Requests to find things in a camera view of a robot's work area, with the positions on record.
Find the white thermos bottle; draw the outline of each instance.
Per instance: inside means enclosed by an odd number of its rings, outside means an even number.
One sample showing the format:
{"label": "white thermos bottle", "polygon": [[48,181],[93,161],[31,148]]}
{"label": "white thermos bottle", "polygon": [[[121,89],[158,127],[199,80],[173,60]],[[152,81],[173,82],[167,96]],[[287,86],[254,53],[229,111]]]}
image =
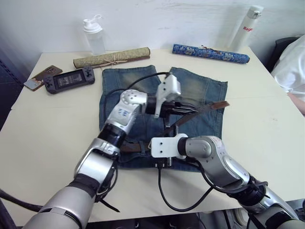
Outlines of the white thermos bottle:
{"label": "white thermos bottle", "polygon": [[258,18],[261,16],[263,9],[264,8],[261,6],[250,7],[231,43],[230,51],[238,52],[242,47],[248,45],[247,40],[250,37]]}
{"label": "white thermos bottle", "polygon": [[105,53],[105,47],[103,42],[103,28],[97,22],[101,15],[95,15],[92,19],[84,20],[84,32],[89,42],[93,55],[99,55]]}

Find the blue patterned cloth roll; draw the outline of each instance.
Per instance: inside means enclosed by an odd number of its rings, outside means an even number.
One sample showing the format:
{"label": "blue patterned cloth roll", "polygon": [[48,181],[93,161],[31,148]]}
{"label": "blue patterned cloth roll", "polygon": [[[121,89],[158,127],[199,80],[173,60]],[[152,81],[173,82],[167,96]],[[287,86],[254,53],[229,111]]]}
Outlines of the blue patterned cloth roll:
{"label": "blue patterned cloth roll", "polygon": [[245,54],[219,51],[206,47],[198,48],[181,44],[173,45],[173,53],[187,56],[209,58],[220,61],[230,61],[235,63],[248,63],[250,60],[250,57]]}

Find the white shirt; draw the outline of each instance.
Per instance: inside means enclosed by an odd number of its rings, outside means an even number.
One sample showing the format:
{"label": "white shirt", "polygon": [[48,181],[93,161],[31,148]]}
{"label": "white shirt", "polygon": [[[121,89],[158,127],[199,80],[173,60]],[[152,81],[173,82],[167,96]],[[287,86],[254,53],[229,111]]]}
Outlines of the white shirt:
{"label": "white shirt", "polygon": [[305,101],[305,35],[287,46],[271,75],[286,92]]}

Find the denim jeans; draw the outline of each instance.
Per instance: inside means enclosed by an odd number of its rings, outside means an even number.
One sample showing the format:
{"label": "denim jeans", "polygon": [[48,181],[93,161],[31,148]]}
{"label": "denim jeans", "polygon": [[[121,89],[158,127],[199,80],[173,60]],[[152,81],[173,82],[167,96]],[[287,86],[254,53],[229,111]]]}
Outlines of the denim jeans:
{"label": "denim jeans", "polygon": [[[182,68],[172,67],[170,72],[177,77],[181,84],[181,96],[178,97],[176,101],[191,103],[195,106],[202,106],[225,99],[227,82],[220,82],[207,77],[199,76]],[[156,69],[153,65],[130,69],[105,69],[102,72],[103,94],[100,100],[100,129],[103,127],[103,104],[105,101],[105,95],[113,89],[126,88],[135,80],[153,73],[156,73]],[[160,83],[161,81],[159,80],[159,77],[153,76],[138,82],[133,89],[145,92],[148,95],[155,95],[157,87]],[[118,103],[120,94],[121,92],[115,92],[109,98],[107,98],[107,116]],[[189,137],[214,135],[221,138],[223,114],[224,109],[199,114],[187,123],[181,125],[179,127],[179,133],[187,134]],[[182,116],[180,115],[171,115],[170,123],[173,124],[181,117]],[[153,115],[150,114],[138,115],[126,140],[142,145],[142,151],[120,154],[120,167],[154,167],[156,159],[151,156],[150,151],[145,150],[144,143],[150,142],[151,138],[158,136],[163,131],[163,120],[161,118],[154,119]],[[173,159],[171,168],[186,171],[197,171],[195,168],[183,164],[175,159]]]}

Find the table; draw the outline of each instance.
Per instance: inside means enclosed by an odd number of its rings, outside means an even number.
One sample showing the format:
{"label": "table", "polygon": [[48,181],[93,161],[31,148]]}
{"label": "table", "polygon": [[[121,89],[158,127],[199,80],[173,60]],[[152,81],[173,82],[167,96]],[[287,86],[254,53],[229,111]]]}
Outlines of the table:
{"label": "table", "polygon": [[[152,50],[149,60],[123,63],[119,68],[153,64],[157,71],[182,67],[196,74],[228,81],[223,141],[227,152],[284,200],[305,197],[305,120],[276,84],[250,48],[248,64],[234,64]],[[87,52],[43,53],[32,74],[54,64],[74,70],[72,60]],[[43,205],[67,185],[74,168],[97,136],[101,69],[93,85],[51,95],[44,88],[23,88],[0,132],[0,183],[9,194]],[[198,173],[163,170],[162,186],[177,208],[192,205],[208,189]],[[90,221],[130,219],[177,214],[163,202],[157,186],[157,169],[120,169],[115,188],[105,199],[121,212],[95,204]],[[34,214],[4,202],[16,224]],[[236,200],[212,191],[191,212],[237,208]]]}

